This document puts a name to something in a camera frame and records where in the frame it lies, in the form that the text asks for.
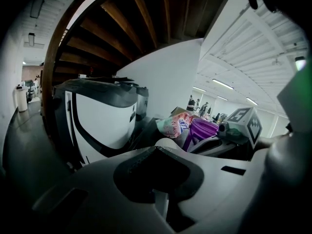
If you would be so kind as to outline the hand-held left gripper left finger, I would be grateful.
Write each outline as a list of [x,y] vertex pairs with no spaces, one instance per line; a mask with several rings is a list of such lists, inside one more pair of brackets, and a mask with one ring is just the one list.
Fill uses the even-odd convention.
[[136,203],[114,183],[116,167],[153,151],[147,147],[86,165],[33,205],[48,234],[174,234],[154,203]]

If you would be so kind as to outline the pink detergent refill bag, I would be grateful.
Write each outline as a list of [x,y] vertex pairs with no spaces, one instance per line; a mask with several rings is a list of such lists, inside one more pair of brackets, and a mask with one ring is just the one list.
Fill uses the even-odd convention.
[[182,112],[169,118],[156,120],[156,126],[160,133],[173,139],[189,129],[193,118],[194,116],[188,112]]

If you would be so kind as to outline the open cardboard box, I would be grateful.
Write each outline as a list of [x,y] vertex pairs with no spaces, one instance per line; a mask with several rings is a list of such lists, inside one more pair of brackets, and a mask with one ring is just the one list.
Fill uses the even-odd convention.
[[183,109],[183,108],[180,108],[180,107],[176,107],[176,108],[173,109],[173,111],[171,112],[170,116],[173,117],[173,116],[179,115],[181,113],[188,113],[189,115],[192,115],[193,111],[188,111],[186,109]]

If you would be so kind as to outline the white and black appliance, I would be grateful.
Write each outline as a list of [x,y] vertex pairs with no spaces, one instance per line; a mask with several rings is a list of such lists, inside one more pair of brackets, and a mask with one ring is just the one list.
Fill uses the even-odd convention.
[[127,151],[137,90],[125,83],[72,79],[54,87],[57,147],[74,169]]

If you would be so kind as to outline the white bin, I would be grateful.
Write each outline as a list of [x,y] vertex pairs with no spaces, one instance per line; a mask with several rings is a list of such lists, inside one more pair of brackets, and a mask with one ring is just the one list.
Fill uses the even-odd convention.
[[27,110],[27,90],[22,86],[17,86],[15,88],[16,101],[18,105],[18,111],[24,112]]

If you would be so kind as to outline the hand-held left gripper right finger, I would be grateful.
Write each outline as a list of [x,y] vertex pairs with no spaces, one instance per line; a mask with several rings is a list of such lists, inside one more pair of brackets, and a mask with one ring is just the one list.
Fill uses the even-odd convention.
[[200,156],[158,147],[184,177],[169,195],[157,234],[241,234],[263,174],[263,151],[251,161]]

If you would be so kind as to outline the purple plastic tub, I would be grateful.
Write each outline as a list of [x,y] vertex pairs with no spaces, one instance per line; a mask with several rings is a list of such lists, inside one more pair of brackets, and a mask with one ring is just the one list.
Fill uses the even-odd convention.
[[188,151],[190,143],[196,145],[196,140],[202,141],[209,137],[215,136],[219,126],[200,118],[194,118],[190,124],[189,132],[182,149]]

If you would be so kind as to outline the person's right forearm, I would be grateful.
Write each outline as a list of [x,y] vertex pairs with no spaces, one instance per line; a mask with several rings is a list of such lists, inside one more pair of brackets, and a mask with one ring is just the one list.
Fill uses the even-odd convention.
[[288,136],[289,134],[278,135],[278,136],[271,137],[271,138],[260,137],[257,144],[254,147],[254,150],[258,151],[258,150],[270,148],[270,146],[272,146],[275,142],[277,142],[281,138],[288,137]]

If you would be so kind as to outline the wooden staircase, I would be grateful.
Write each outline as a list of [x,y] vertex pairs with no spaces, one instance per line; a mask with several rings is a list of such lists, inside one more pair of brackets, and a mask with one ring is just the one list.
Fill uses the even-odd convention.
[[54,87],[79,74],[111,77],[162,47],[204,38],[227,1],[74,0],[47,49],[44,109],[51,109]]

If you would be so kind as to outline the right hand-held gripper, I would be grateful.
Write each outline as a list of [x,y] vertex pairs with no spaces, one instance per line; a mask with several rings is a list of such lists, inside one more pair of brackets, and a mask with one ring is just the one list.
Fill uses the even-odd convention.
[[246,144],[255,148],[262,125],[254,107],[238,108],[219,124],[218,137],[193,146],[189,153],[217,158],[246,158]]

